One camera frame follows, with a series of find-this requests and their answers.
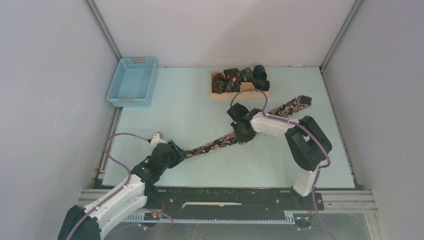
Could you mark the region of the rose patterned necktie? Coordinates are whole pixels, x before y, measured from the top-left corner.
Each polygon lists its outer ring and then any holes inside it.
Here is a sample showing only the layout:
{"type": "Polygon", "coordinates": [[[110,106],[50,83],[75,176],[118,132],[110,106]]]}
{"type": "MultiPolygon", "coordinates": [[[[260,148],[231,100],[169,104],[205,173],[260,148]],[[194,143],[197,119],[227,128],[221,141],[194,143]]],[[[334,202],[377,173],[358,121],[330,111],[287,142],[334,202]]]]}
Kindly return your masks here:
{"type": "MultiPolygon", "coordinates": [[[[294,99],[280,105],[277,108],[269,111],[268,113],[279,117],[289,117],[294,113],[300,112],[312,105],[312,97],[306,95],[299,95],[294,99]]],[[[215,139],[202,146],[189,150],[185,155],[186,159],[196,157],[199,155],[207,154],[217,149],[229,147],[238,144],[236,134],[232,131],[218,139],[215,139]]]]}

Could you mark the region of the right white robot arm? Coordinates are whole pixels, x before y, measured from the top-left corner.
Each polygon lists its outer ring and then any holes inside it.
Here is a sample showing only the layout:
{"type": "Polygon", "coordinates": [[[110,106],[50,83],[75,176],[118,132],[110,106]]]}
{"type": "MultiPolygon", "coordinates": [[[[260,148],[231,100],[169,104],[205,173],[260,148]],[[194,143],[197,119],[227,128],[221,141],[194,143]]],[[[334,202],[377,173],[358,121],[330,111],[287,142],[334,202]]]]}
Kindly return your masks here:
{"type": "Polygon", "coordinates": [[[329,153],[332,143],[311,116],[301,119],[288,119],[262,109],[248,110],[235,103],[229,107],[227,114],[232,119],[231,126],[239,143],[247,143],[258,133],[284,138],[291,155],[299,167],[296,181],[292,188],[291,204],[297,209],[304,209],[311,202],[313,191],[319,177],[319,171],[331,165],[329,153]]]}

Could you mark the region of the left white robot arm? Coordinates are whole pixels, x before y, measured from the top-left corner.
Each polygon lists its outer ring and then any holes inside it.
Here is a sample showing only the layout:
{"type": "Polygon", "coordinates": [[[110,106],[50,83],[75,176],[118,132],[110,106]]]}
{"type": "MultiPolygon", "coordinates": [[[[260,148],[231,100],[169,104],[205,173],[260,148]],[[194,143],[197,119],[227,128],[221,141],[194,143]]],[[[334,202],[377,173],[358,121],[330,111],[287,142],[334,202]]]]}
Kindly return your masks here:
{"type": "Polygon", "coordinates": [[[158,202],[155,183],[187,156],[172,140],[157,143],[130,176],[108,193],[85,206],[74,205],[65,216],[59,240],[103,240],[128,215],[158,202]]]}

